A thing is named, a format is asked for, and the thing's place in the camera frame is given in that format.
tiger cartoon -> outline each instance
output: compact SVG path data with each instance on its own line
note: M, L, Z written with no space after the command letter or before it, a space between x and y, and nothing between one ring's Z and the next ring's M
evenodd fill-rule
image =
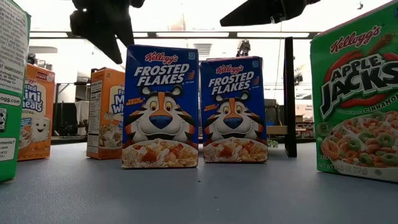
M251 112L244 102L250 98L248 91L243 91L241 97L223 98L216 95L220 104L217 112L211 115L205 123L205 133L208 140L205 146L220 139L248 138L262 142L264 130L263 120Z
M177 98L183 95L180 85L175 85L172 91L152 91L145 86L140 93L146 96L146 102L130 114L124 124L128 136L124 148L161 138L186 143L197 149L197 144L192 141L195 120L177 103Z

